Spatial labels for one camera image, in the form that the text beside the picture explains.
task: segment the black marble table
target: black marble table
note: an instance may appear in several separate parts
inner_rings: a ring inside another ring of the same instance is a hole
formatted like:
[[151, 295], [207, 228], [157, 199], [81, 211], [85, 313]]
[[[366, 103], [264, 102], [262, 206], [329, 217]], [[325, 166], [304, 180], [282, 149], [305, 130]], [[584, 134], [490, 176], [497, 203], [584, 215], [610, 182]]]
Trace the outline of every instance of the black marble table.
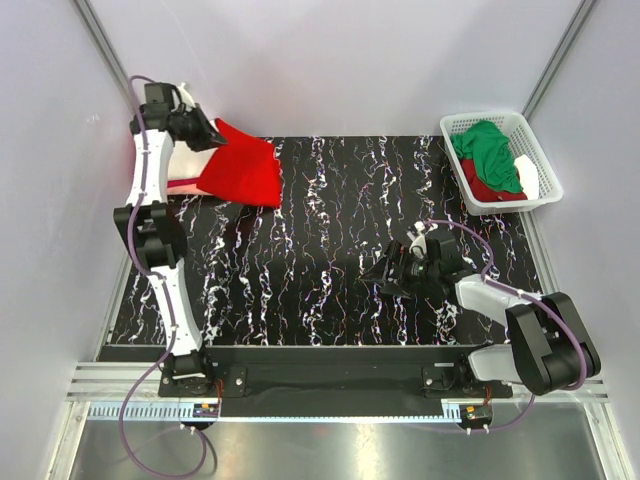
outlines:
[[[378, 295], [359, 276], [392, 239], [428, 218], [489, 238], [493, 274], [539, 291], [517, 215], [467, 214], [441, 137], [269, 139], [282, 162], [283, 204], [253, 208], [172, 200], [187, 231], [186, 281], [207, 345], [425, 345], [503, 342], [499, 324], [428, 298]], [[453, 232], [467, 261], [488, 255]], [[129, 275], [109, 342], [164, 344], [153, 291]]]

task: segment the white plastic basket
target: white plastic basket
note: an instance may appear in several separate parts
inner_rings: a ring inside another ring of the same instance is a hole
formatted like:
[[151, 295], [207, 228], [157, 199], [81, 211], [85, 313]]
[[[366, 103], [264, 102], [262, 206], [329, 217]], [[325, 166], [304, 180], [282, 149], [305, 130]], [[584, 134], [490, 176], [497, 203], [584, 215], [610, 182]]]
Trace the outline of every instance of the white plastic basket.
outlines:
[[[471, 193], [460, 159], [451, 143], [451, 135], [464, 133], [479, 120], [489, 120], [496, 124], [502, 133], [509, 137], [509, 149], [514, 158], [527, 155], [538, 169], [540, 179], [540, 198], [537, 200], [518, 200], [516, 202], [481, 202]], [[440, 120], [440, 128], [444, 135], [445, 149], [458, 179], [462, 197], [471, 215], [489, 215], [508, 212], [528, 212], [540, 205], [557, 202], [563, 192], [556, 174], [553, 173], [549, 160], [542, 151], [527, 120], [515, 112], [480, 112], [449, 115]]]

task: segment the white wall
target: white wall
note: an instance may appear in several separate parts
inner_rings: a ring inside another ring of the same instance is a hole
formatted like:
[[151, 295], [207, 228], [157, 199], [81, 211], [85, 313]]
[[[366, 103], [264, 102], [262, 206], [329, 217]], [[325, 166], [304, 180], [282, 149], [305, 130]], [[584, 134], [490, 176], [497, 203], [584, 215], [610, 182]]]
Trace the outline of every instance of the white wall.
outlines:
[[533, 118], [564, 199], [536, 211], [640, 472], [640, 3], [600, 2]]
[[92, 0], [130, 73], [255, 135], [439, 133], [521, 110], [579, 0]]
[[129, 115], [66, 0], [0, 2], [2, 478], [44, 478], [124, 249]]

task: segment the reflective metal surface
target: reflective metal surface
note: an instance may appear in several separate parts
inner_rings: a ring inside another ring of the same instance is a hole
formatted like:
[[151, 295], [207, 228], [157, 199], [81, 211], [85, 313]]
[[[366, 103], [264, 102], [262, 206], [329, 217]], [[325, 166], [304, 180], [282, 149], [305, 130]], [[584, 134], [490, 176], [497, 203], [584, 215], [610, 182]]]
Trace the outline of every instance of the reflective metal surface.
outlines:
[[[516, 414], [513, 405], [495, 410], [496, 424]], [[172, 474], [190, 470], [199, 460], [200, 442], [180, 431], [149, 442], [166, 428], [166, 422], [131, 422], [127, 433], [150, 467]], [[429, 428], [436, 427], [219, 423], [206, 433], [217, 452], [215, 478], [225, 480], [605, 478], [579, 405], [538, 404], [513, 430], [489, 435], [447, 435]], [[212, 473], [209, 457], [194, 478]], [[115, 422], [88, 421], [70, 478], [152, 477], [125, 459]]]

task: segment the red towel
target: red towel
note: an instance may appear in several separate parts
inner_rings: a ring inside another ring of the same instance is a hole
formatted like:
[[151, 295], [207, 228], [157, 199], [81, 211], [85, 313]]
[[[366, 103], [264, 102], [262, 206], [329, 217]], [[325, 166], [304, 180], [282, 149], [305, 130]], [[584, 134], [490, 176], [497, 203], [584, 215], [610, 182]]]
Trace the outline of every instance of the red towel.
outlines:
[[476, 166], [472, 159], [465, 158], [460, 162], [460, 165], [471, 187], [471, 193], [473, 193], [476, 200], [480, 200], [481, 202], [515, 202], [516, 200], [527, 200], [527, 196], [524, 193], [495, 192], [491, 190], [478, 178]]
[[227, 140], [202, 171], [196, 187], [222, 200], [256, 207], [282, 203], [280, 161], [275, 147], [233, 128], [219, 118], [216, 128]]

